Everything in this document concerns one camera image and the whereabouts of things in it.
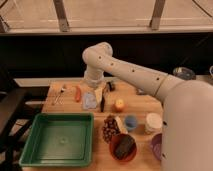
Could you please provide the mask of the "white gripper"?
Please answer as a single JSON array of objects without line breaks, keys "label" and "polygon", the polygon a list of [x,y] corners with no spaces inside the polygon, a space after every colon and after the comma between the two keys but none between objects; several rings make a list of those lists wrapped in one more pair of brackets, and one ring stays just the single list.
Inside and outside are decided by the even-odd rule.
[{"label": "white gripper", "polygon": [[[100,70],[86,70],[84,72],[84,81],[91,88],[97,88],[104,78],[104,74]],[[104,90],[102,87],[97,88],[95,91],[96,102],[98,104],[104,103]]]}]

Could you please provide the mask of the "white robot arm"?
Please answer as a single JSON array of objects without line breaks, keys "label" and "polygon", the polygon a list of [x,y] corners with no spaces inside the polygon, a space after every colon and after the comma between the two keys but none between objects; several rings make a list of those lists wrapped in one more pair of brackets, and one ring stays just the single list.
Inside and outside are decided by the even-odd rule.
[{"label": "white robot arm", "polygon": [[86,48],[82,58],[89,86],[107,72],[163,103],[162,171],[213,171],[213,85],[118,60],[107,42]]}]

